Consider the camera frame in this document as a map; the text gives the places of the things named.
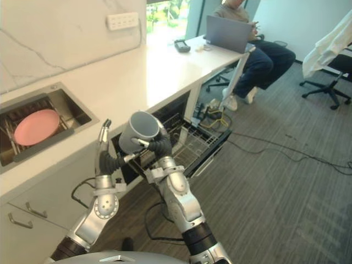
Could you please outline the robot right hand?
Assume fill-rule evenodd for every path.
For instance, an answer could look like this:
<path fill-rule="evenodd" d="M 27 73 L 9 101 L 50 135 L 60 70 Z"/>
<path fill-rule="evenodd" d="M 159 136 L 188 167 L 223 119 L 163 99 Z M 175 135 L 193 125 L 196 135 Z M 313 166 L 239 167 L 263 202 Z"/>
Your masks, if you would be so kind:
<path fill-rule="evenodd" d="M 172 144 L 164 125 L 158 119 L 156 119 L 156 121 L 159 132 L 152 141 L 148 142 L 136 137 L 132 137 L 131 141 L 134 144 L 141 146 L 143 149 L 153 152 L 156 160 L 160 160 L 161 158 L 172 156 Z"/>

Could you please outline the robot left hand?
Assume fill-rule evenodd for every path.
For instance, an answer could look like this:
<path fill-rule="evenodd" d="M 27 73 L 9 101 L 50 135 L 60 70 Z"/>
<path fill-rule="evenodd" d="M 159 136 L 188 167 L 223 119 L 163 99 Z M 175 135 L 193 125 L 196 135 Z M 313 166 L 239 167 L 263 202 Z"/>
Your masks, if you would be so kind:
<path fill-rule="evenodd" d="M 112 121 L 106 119 L 102 124 L 98 135 L 96 154 L 95 154 L 95 177 L 112 175 L 117 169 L 125 166 L 129 161 L 137 157 L 136 154 L 129 154 L 124 157 L 114 158 L 109 153 L 109 127 Z"/>

